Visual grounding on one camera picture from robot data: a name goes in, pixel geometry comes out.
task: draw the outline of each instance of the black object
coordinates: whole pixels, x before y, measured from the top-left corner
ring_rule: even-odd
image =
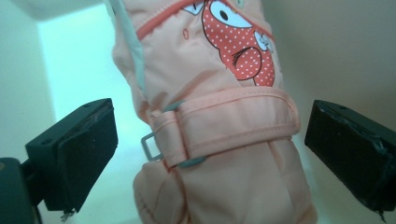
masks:
[[[305,144],[367,208],[396,206],[396,132],[345,107],[314,102]]]
[[[35,223],[32,208],[43,199],[50,211],[78,212],[117,144],[114,108],[103,99],[82,105],[29,142],[22,165],[0,159],[0,223]]]

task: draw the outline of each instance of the cartoon face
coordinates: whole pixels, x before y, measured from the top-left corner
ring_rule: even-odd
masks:
[[[220,1],[208,0],[203,7],[205,36],[235,77],[253,78],[257,86],[273,86],[275,68],[268,37]]]

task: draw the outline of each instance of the pink strap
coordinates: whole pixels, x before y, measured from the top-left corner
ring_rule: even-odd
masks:
[[[212,93],[162,113],[153,122],[158,148],[169,166],[288,137],[299,129],[294,102],[270,87]]]

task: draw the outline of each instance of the pink fabric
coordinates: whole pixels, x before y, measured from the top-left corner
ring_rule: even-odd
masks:
[[[145,89],[120,21],[114,61],[164,155],[134,180],[143,222],[315,223],[290,140],[300,128],[298,112],[282,91],[262,2],[122,2],[143,46]],[[196,158],[205,160],[180,166]]]

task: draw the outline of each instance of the polka dot cartoon character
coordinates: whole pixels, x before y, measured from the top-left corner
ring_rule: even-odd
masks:
[[[203,5],[202,22],[207,40],[238,80],[254,80],[256,86],[273,86],[275,68],[266,35],[217,0]]]

